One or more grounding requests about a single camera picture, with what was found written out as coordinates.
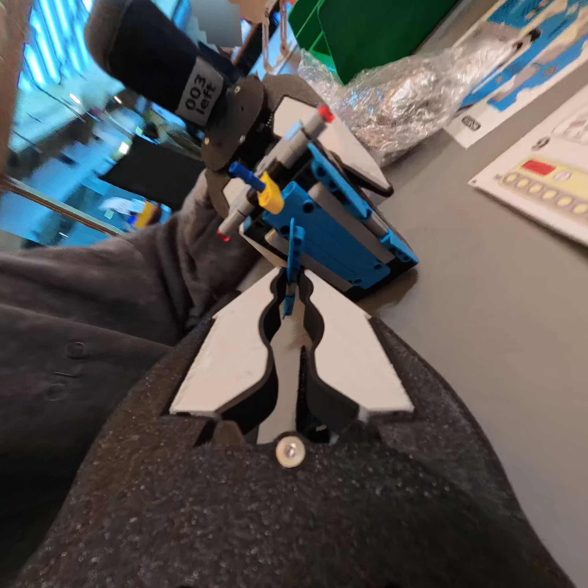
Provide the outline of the blue sticker sheet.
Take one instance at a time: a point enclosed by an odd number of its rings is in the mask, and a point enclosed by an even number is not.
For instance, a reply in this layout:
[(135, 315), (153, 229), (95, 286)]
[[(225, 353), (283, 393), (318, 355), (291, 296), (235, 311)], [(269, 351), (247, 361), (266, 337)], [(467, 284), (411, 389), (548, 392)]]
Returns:
[(469, 148), (587, 61), (587, 1), (497, 1), (454, 47), (499, 40), (509, 56), (463, 99), (446, 131)]

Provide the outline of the person's left forearm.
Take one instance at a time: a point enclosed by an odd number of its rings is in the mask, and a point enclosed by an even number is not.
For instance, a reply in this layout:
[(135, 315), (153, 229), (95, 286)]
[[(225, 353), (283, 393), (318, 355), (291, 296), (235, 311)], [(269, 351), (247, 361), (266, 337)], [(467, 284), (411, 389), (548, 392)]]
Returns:
[(190, 310), (202, 316), (225, 295), (238, 290), (261, 255), (239, 235), (228, 241), (219, 237), (223, 219), (212, 204), (205, 172), (173, 217), (180, 278), (189, 295)]

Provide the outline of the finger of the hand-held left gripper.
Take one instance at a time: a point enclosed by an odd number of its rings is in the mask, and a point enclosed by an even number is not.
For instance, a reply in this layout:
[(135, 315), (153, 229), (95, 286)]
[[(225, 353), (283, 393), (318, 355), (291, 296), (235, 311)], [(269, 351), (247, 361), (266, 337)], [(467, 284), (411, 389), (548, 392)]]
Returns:
[[(274, 134), (282, 138), (296, 123), (308, 122), (315, 110), (315, 107), (297, 99), (283, 97), (273, 115)], [(384, 198), (393, 194), (393, 186), (387, 181), (374, 158), (337, 116), (327, 124), (327, 128), (319, 136), (319, 142), (339, 158), (345, 170), (366, 183), (369, 190)]]
[(252, 224), (241, 224), (239, 226), (239, 234), (257, 251), (261, 254), (269, 264), (274, 267), (281, 267), (281, 252), (273, 247), (265, 239), (265, 235), (255, 232)]

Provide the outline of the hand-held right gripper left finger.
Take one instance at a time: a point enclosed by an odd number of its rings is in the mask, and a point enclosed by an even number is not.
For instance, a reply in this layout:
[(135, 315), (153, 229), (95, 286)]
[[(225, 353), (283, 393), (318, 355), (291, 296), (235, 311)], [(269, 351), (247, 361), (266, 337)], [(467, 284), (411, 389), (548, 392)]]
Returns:
[(281, 326), (284, 295), (285, 270), (273, 269), (213, 316), (172, 415), (257, 428), (273, 412), (278, 381), (270, 342)]

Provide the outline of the black blue brick model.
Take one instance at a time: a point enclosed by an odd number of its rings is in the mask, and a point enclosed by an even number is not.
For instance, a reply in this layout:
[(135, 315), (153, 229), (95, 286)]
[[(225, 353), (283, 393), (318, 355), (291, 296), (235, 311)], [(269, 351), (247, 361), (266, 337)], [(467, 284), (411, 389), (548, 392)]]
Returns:
[(308, 122), (276, 136), (253, 170), (232, 163), (224, 189), (231, 207), (217, 234), (228, 241), (241, 224), (252, 224), (281, 252), (286, 268), (294, 217), (306, 231), (301, 267), (359, 300), (415, 268), (419, 259), (369, 200), (367, 184), (320, 144), (334, 117), (327, 106), (316, 107)]

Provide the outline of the blue curved brick panel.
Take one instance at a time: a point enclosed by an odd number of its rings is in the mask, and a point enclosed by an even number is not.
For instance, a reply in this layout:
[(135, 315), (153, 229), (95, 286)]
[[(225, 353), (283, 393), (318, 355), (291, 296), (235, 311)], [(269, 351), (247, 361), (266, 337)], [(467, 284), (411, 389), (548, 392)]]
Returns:
[(291, 217), (288, 238), (288, 264), (286, 267), (288, 285), (292, 285), (298, 282), (298, 277), (302, 267), (302, 254), (304, 252), (305, 236), (305, 228), (297, 224), (297, 220), (294, 217)]

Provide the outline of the instruction booklet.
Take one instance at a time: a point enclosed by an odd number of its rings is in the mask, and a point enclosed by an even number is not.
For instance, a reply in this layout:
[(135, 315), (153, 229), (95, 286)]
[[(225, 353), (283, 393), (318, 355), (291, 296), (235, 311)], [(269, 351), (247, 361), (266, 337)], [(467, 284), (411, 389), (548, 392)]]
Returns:
[(469, 185), (587, 246), (587, 86), (474, 176)]

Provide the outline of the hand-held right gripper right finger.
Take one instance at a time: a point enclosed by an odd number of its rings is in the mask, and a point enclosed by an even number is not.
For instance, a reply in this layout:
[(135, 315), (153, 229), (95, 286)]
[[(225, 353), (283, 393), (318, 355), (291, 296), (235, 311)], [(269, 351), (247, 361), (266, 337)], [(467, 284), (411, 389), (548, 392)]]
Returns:
[(415, 407), (371, 316), (310, 270), (300, 276), (305, 306), (308, 408), (328, 428), (412, 417)]

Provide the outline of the clear plastic bag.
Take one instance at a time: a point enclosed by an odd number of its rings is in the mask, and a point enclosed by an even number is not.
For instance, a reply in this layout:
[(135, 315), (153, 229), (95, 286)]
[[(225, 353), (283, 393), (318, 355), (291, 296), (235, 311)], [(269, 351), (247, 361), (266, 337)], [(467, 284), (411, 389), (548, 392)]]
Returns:
[(513, 41), (470, 40), (363, 70), (344, 85), (303, 49), (298, 74), (385, 168), (444, 128), (471, 90), (513, 53)]

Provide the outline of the green plastic bin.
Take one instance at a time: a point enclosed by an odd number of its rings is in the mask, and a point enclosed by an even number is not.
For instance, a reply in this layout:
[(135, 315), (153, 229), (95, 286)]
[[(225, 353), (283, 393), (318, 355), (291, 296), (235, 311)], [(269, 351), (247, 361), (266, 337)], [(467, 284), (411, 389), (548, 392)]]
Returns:
[(298, 46), (342, 84), (411, 55), (458, 1), (296, 1), (288, 15)]

